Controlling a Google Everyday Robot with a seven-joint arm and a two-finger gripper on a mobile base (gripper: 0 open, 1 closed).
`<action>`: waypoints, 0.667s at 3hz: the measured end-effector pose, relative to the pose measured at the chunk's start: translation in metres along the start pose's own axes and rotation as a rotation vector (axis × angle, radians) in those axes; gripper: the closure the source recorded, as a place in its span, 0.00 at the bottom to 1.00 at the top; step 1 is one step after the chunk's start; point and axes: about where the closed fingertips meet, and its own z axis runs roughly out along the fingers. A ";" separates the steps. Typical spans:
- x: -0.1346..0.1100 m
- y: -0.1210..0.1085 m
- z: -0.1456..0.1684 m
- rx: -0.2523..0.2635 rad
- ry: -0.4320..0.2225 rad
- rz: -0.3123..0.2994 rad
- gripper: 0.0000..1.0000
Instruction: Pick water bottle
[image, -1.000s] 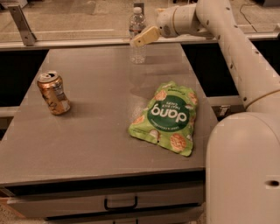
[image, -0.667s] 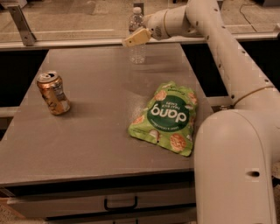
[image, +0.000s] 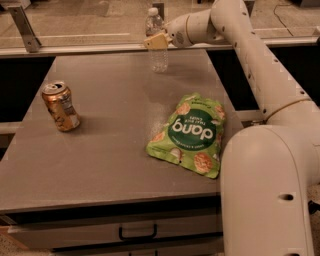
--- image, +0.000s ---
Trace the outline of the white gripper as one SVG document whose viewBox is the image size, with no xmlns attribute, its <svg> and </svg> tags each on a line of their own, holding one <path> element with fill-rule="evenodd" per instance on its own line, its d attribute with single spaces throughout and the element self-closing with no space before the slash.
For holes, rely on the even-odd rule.
<svg viewBox="0 0 320 256">
<path fill-rule="evenodd" d="M 172 43 L 175 47 L 192 45 L 187 33 L 189 14 L 179 16 L 166 24 L 166 32 L 159 32 L 147 37 L 143 44 L 148 50 L 164 50 Z"/>
</svg>

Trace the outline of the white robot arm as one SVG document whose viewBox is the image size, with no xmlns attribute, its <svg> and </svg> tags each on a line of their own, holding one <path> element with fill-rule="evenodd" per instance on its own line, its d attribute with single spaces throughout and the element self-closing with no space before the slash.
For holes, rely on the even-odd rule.
<svg viewBox="0 0 320 256">
<path fill-rule="evenodd" d="M 252 28 L 243 0 L 214 0 L 148 37 L 148 49 L 225 39 L 262 113 L 228 142 L 220 174 L 225 256 L 315 256 L 308 186 L 320 179 L 320 110 Z"/>
</svg>

